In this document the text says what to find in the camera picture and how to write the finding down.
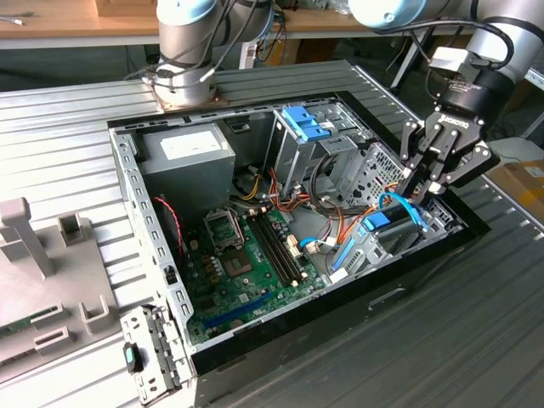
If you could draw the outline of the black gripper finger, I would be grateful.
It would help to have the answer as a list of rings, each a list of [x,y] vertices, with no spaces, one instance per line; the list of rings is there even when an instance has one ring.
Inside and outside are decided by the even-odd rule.
[[[428,169],[428,179],[418,194],[419,204],[429,204],[435,196],[444,194],[450,187],[464,186],[501,161],[483,141],[478,142],[468,153],[453,153],[452,147],[447,148],[447,155],[443,157],[444,154],[440,152]]]
[[[399,159],[405,167],[399,193],[404,198],[410,198],[417,187],[428,179],[428,169],[434,157],[429,149],[441,133],[440,124],[427,127],[419,122],[405,123],[399,151]]]

